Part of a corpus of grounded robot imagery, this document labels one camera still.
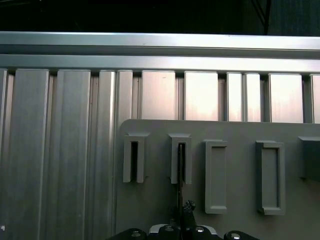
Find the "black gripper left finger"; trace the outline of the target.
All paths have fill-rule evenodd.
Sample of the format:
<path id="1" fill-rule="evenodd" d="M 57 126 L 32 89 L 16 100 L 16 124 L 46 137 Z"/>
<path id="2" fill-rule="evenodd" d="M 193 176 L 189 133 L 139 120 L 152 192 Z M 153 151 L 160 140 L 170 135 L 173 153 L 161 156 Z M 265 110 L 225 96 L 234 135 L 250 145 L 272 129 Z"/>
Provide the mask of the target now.
<path id="1" fill-rule="evenodd" d="M 168 223 L 153 225 L 149 232 L 139 228 L 129 228 L 114 236 L 107 238 L 108 240 L 180 240 L 181 239 L 181 223 L 180 214 L 177 207 Z"/>

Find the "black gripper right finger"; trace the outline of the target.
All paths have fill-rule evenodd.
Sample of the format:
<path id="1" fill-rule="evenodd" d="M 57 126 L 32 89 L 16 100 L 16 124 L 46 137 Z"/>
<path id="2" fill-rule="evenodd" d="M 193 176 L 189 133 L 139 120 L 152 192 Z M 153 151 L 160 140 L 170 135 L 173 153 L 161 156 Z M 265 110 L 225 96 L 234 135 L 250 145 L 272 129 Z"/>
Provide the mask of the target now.
<path id="1" fill-rule="evenodd" d="M 206 225 L 198 225 L 193 214 L 195 203 L 187 200 L 181 214 L 181 237 L 183 240 L 252 240 L 253 237 L 239 230 L 231 230 L 220 237 L 217 231 Z"/>

